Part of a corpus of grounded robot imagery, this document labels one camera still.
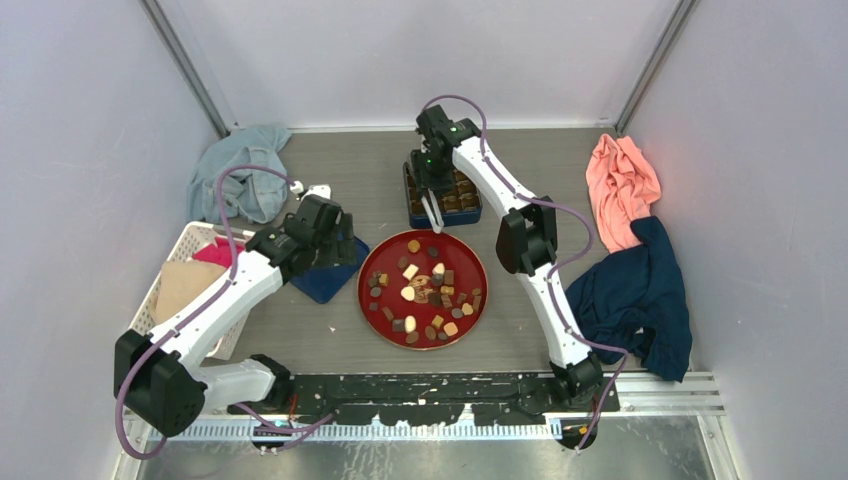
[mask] red tray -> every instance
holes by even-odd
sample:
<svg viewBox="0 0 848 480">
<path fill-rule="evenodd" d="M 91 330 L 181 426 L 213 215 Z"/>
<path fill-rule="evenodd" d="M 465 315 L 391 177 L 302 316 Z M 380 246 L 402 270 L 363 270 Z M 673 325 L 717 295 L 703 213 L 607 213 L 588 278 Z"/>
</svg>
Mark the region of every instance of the red tray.
<svg viewBox="0 0 848 480">
<path fill-rule="evenodd" d="M 411 240 L 418 240 L 421 244 L 421 249 L 417 253 L 410 253 L 408 244 Z M 429 247 L 436 247 L 439 251 L 439 256 L 433 258 L 428 253 Z M 398 268 L 398 260 L 405 256 L 409 259 L 409 263 L 418 266 L 418 273 L 412 279 L 407 281 L 403 277 L 403 270 Z M 429 303 L 416 303 L 426 298 L 426 292 L 429 289 L 436 289 L 430 283 L 433 267 L 438 263 L 444 263 L 447 270 L 454 271 L 454 288 L 455 293 L 451 295 L 451 303 L 453 307 L 446 309 L 443 306 L 434 307 Z M 374 272 L 380 271 L 389 274 L 389 284 L 382 288 L 382 293 L 379 297 L 371 297 L 371 288 L 368 286 L 368 280 L 373 276 Z M 407 285 L 413 285 L 416 289 L 416 301 L 409 302 L 400 296 L 400 291 Z M 455 319 L 451 315 L 453 308 L 462 307 L 457 303 L 460 293 L 465 293 L 467 299 L 463 303 L 472 304 L 474 297 L 471 291 L 475 288 L 481 290 L 480 307 L 471 315 L 464 316 L 460 319 Z M 436 234 L 432 230 L 410 230 L 391 237 L 378 245 L 371 251 L 362 268 L 359 270 L 358 279 L 358 296 L 359 306 L 365 319 L 369 325 L 388 341 L 395 345 L 412 348 L 414 350 L 429 350 L 432 348 L 444 347 L 455 343 L 460 338 L 464 337 L 471 328 L 477 324 L 480 315 L 485 310 L 486 299 L 488 298 L 488 283 L 486 281 L 486 270 L 477 255 L 468 245 L 462 243 L 456 237 L 452 237 L 446 233 Z M 371 311 L 369 306 L 372 302 L 377 303 L 377 311 Z M 418 341 L 412 345 L 406 343 L 406 332 L 393 332 L 392 322 L 387 320 L 382 308 L 389 307 L 392 311 L 392 316 L 395 319 L 404 319 L 407 315 L 412 315 L 416 320 L 415 330 L 418 332 Z M 430 340 L 425 335 L 425 329 L 429 326 L 436 315 L 441 315 L 444 318 L 444 323 L 441 328 L 436 329 L 441 332 L 446 324 L 453 322 L 458 328 L 458 332 L 453 337 L 447 340 L 439 340 L 438 337 Z"/>
</svg>

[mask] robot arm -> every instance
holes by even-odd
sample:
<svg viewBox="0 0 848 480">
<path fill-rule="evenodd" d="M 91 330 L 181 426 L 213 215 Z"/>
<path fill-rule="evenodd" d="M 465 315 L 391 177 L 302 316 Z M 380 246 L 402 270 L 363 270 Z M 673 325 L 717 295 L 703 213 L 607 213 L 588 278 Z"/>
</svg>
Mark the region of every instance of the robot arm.
<svg viewBox="0 0 848 480">
<path fill-rule="evenodd" d="M 352 218 L 329 198 L 329 188 L 310 188 L 283 228 L 256 233 L 238 255 L 235 278 L 222 275 L 200 296 L 147 336 L 134 330 L 115 345 L 115 394 L 135 361 L 175 330 L 181 319 L 212 301 L 183 330 L 166 341 L 133 380 L 126 406 L 171 437 L 198 415 L 238 402 L 285 399 L 290 373 L 264 355 L 235 365 L 201 367 L 206 354 L 238 321 L 292 277 L 312 267 L 356 262 Z M 228 288 L 220 293 L 225 283 Z"/>
<path fill-rule="evenodd" d="M 454 168 L 474 182 L 502 216 L 496 244 L 498 259 L 504 269 L 518 277 L 533 303 L 561 393 L 565 398 L 574 398 L 594 392 L 603 378 L 600 363 L 588 346 L 567 332 L 569 328 L 580 335 L 580 328 L 568 306 L 559 273 L 550 275 L 556 261 L 556 212 L 522 200 L 521 195 L 536 195 L 506 170 L 488 145 L 485 151 L 489 163 L 483 160 L 480 131 L 470 120 L 452 122 L 436 105 L 424 110 L 417 123 L 417 131 L 424 138 L 421 150 L 411 153 L 410 163 L 418 188 L 450 190 Z M 514 187 L 514 193 L 507 184 Z M 549 289 L 553 290 L 567 328 L 560 321 Z"/>
</svg>

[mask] cookie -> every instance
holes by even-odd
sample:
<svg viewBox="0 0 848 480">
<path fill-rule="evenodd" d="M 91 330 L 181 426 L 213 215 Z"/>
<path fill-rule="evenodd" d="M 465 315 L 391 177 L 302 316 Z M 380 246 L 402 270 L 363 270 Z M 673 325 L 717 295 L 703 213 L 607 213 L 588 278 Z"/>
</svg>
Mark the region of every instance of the cookie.
<svg viewBox="0 0 848 480">
<path fill-rule="evenodd" d="M 444 330 L 445 330 L 445 333 L 446 333 L 449 337 L 452 337 L 452 336 L 456 335 L 457 333 L 459 333 L 459 328 L 458 328 L 458 327 L 456 326 L 456 324 L 455 324 L 455 323 L 453 323 L 453 322 L 446 323 L 446 324 L 445 324 L 445 329 L 444 329 Z"/>
</svg>

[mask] food piece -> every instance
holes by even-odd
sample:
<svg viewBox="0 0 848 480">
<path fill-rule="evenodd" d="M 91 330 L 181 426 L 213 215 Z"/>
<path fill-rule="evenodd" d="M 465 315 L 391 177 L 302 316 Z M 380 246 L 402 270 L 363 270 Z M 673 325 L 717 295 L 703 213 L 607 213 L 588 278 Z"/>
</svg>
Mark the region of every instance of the food piece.
<svg viewBox="0 0 848 480">
<path fill-rule="evenodd" d="M 406 317 L 403 320 L 403 329 L 406 331 L 406 333 L 414 332 L 415 331 L 415 317 L 413 317 L 412 315 Z"/>
<path fill-rule="evenodd" d="M 414 277 L 416 273 L 418 273 L 418 267 L 410 264 L 406 267 L 406 270 L 403 271 L 403 278 L 412 280 L 412 277 Z"/>
<path fill-rule="evenodd" d="M 411 302 L 415 300 L 415 289 L 410 286 L 403 287 L 400 289 L 400 296 L 407 302 Z"/>
<path fill-rule="evenodd" d="M 453 322 L 445 324 L 445 333 L 448 334 L 449 337 L 452 337 L 459 333 L 459 328 L 457 328 L 456 324 Z"/>
</svg>

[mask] light blue towel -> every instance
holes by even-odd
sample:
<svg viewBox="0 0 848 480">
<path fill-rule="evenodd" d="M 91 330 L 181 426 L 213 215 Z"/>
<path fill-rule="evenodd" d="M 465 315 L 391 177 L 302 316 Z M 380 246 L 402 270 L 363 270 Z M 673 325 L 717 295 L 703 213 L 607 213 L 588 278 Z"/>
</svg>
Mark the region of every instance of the light blue towel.
<svg viewBox="0 0 848 480">
<path fill-rule="evenodd" d="M 188 186 L 188 219 L 220 223 L 215 201 L 215 182 L 229 167 L 261 165 L 286 173 L 277 152 L 289 141 L 291 132 L 278 126 L 257 126 L 233 132 L 206 150 L 194 168 Z M 288 189 L 280 177 L 256 170 L 231 173 L 223 185 L 227 218 L 242 216 L 252 222 L 268 223 L 283 208 Z"/>
</svg>

